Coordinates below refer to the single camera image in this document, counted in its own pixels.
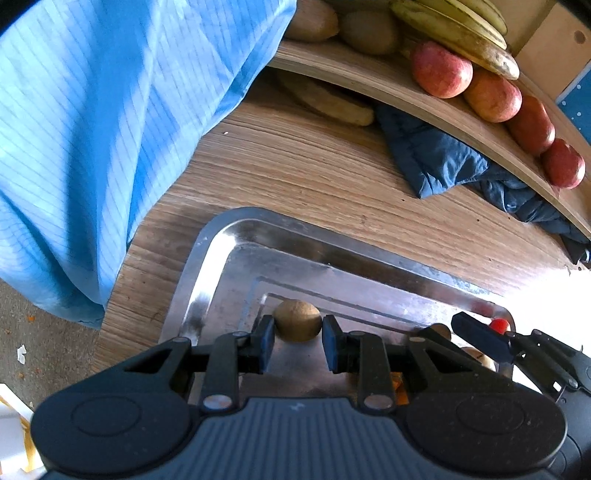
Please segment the pale red apple left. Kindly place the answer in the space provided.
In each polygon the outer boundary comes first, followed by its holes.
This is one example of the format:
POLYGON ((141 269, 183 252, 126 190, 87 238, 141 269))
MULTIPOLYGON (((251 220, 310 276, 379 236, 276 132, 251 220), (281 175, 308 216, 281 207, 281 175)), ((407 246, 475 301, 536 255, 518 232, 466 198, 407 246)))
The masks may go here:
POLYGON ((434 41, 424 41, 411 53, 411 73, 430 95, 450 99, 462 94, 473 79, 473 65, 434 41))

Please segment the brown kiwi fruit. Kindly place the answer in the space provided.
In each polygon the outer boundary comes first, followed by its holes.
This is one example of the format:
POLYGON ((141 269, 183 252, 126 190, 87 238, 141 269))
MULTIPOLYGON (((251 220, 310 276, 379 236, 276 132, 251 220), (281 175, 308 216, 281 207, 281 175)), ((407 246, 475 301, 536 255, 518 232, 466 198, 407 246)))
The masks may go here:
POLYGON ((297 0, 294 17, 284 37, 308 43, 324 42, 339 34, 339 17, 322 0, 297 0))
POLYGON ((394 53, 400 34, 393 16, 386 11, 355 11, 342 16, 342 39, 363 54, 382 56, 394 53))

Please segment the red apple far right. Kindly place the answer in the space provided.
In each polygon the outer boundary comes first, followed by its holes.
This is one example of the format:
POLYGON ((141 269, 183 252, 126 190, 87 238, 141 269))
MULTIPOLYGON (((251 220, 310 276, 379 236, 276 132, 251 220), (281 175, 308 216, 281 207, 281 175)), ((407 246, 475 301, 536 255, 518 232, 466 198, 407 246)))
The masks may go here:
POLYGON ((585 176, 584 158, 562 138, 556 138, 540 160, 547 180, 554 187, 574 189, 585 176))

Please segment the red cherry tomato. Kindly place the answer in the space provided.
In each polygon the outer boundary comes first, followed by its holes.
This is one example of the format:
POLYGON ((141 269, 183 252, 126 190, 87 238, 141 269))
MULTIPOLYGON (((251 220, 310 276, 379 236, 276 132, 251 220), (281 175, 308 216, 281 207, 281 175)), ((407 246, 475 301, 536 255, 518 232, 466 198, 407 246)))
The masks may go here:
POLYGON ((504 318, 494 318, 491 320, 489 327, 500 335, 504 335, 511 329, 510 322, 504 318))

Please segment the blue white-dotted fabric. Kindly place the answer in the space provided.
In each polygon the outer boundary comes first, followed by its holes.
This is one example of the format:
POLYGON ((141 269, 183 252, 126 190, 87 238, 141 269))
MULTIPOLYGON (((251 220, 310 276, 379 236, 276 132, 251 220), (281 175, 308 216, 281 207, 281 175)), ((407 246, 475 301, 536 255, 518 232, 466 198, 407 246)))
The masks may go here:
POLYGON ((571 81, 558 96, 556 104, 575 128, 591 140, 591 62, 571 81))

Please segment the bunch of yellow bananas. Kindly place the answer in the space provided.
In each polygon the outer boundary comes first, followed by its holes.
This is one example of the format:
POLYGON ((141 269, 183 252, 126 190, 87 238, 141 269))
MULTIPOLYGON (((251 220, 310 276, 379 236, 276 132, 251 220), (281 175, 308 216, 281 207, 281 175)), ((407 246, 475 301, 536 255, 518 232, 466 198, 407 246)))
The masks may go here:
POLYGON ((513 56, 480 31, 418 1, 392 1, 394 15, 415 30, 508 80, 517 80, 520 69, 513 56))

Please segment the stainless steel tray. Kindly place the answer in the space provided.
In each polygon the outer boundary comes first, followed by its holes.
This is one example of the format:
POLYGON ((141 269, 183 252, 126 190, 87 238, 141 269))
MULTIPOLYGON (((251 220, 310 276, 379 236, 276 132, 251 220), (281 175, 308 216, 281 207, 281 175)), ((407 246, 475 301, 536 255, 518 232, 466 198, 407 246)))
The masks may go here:
MULTIPOLYGON (((334 315, 344 332, 380 336, 391 374, 402 372, 411 396, 423 406, 495 410, 519 400, 511 364, 489 370, 430 328, 435 323, 452 327, 460 312, 485 325, 509 319, 509 311, 485 291, 320 227, 240 208, 216 216, 201 230, 162 327, 161 344, 178 346, 184 357, 182 392, 191 404, 202 411, 204 373, 197 371, 197 347, 226 333, 250 332, 287 299, 311 303, 322 318, 334 315)), ((360 410, 356 377, 329 371, 322 329, 311 341, 287 342, 276 335, 276 322, 266 371, 239 377, 238 410, 259 398, 289 403, 293 410, 318 400, 360 410)))

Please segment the light blue fabric garment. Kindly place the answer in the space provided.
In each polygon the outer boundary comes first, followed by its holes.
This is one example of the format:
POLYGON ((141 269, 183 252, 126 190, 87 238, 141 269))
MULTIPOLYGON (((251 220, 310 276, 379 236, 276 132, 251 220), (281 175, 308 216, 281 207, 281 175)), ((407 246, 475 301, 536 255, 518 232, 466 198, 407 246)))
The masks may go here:
POLYGON ((99 328, 143 218, 242 102, 296 8, 3 2, 3 281, 99 328))

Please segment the tan round longan near cloth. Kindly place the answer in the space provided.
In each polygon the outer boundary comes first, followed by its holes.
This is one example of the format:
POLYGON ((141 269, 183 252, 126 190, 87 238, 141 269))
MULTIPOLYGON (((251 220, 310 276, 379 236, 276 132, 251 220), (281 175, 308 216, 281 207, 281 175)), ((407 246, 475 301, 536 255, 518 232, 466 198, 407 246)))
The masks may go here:
POLYGON ((434 332, 438 333, 440 336, 445 338, 446 340, 448 340, 448 341, 452 340, 452 332, 447 325, 445 325, 443 323, 435 323, 435 324, 432 324, 430 326, 430 328, 434 332))

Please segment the red yellow apple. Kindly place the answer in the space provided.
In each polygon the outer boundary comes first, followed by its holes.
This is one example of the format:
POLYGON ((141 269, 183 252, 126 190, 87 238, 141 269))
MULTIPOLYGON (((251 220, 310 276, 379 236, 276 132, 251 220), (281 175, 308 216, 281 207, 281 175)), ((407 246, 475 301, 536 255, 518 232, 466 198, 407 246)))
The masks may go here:
POLYGON ((474 112, 490 123, 512 119, 521 109, 522 93, 504 77, 479 68, 474 71, 464 99, 474 112))

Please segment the curved wooden shelf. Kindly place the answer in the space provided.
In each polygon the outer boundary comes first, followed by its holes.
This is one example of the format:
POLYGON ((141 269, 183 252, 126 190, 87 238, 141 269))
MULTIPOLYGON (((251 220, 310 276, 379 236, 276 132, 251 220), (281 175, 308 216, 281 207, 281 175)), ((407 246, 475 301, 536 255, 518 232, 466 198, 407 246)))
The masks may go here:
POLYGON ((552 186, 539 160, 523 151, 506 127, 481 119, 461 97, 429 95, 413 80, 404 58, 365 55, 335 37, 318 43, 283 37, 270 65, 280 72, 280 83, 297 100, 342 123, 369 125, 374 115, 368 102, 376 100, 443 130, 507 169, 585 237, 590 235, 588 179, 574 189, 552 186))

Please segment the tan round longan fruit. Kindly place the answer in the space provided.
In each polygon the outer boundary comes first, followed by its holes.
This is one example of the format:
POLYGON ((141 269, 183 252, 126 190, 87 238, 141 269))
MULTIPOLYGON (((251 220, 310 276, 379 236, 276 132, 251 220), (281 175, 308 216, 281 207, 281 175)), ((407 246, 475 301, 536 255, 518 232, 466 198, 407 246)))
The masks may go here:
POLYGON ((287 342, 308 342, 322 329, 317 307, 301 300, 287 299, 273 310, 276 335, 287 342))

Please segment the dark red apple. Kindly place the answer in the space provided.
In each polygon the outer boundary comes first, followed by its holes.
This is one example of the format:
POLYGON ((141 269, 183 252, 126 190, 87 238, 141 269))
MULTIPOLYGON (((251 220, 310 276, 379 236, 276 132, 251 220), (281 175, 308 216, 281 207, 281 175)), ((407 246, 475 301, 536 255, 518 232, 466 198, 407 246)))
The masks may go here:
POLYGON ((510 135, 526 153, 539 157, 555 140, 556 129, 544 104, 524 95, 519 112, 505 123, 510 135))

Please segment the dark blue crumpled cloth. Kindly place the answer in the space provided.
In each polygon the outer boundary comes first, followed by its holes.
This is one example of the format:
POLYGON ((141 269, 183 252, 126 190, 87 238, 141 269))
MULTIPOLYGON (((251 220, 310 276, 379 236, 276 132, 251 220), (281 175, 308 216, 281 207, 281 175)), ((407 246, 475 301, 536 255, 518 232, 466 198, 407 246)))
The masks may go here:
POLYGON ((590 263, 590 240, 526 183, 464 142, 392 106, 376 118, 394 163, 420 199, 467 185, 499 210, 561 237, 572 263, 590 263))

